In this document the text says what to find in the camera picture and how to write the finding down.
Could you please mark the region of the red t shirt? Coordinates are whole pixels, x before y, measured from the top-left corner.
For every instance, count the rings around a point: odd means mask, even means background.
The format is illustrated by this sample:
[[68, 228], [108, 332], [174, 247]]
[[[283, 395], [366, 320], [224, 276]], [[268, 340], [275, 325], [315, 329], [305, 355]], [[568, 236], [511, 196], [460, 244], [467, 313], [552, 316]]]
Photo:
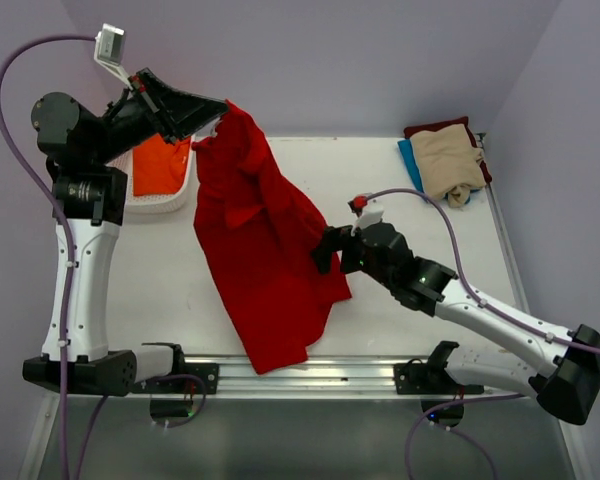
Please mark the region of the red t shirt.
[[280, 171], [264, 132], [235, 104], [193, 144], [193, 227], [212, 279], [259, 375], [302, 363], [334, 304], [351, 299], [339, 258], [312, 258], [327, 223]]

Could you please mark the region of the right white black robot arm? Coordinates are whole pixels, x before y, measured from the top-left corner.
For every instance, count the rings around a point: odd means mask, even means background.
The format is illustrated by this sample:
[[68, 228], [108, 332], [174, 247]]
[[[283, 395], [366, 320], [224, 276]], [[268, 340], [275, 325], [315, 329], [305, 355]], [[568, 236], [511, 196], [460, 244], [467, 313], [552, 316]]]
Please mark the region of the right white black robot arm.
[[552, 416], [583, 425], [600, 391], [600, 334], [534, 318], [479, 292], [452, 269], [412, 253], [389, 223], [329, 227], [311, 257], [322, 274], [341, 258], [344, 274], [362, 272], [403, 307], [446, 320], [492, 342], [477, 348], [442, 341], [423, 362], [399, 364], [396, 390], [481, 393], [489, 387], [532, 398]]

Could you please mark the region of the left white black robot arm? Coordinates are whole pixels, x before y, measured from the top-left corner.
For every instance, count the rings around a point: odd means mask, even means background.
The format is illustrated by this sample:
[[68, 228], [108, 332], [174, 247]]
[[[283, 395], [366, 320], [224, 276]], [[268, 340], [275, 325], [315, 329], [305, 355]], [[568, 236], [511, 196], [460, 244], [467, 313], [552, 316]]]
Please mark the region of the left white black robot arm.
[[58, 270], [46, 339], [40, 354], [24, 362], [25, 381], [57, 393], [118, 397], [143, 382], [169, 393], [185, 386], [180, 345], [109, 347], [109, 275], [128, 184], [111, 163], [155, 135], [184, 140], [228, 109], [226, 101], [177, 90], [148, 69], [131, 76], [100, 116], [62, 92], [36, 102], [31, 123], [52, 180]]

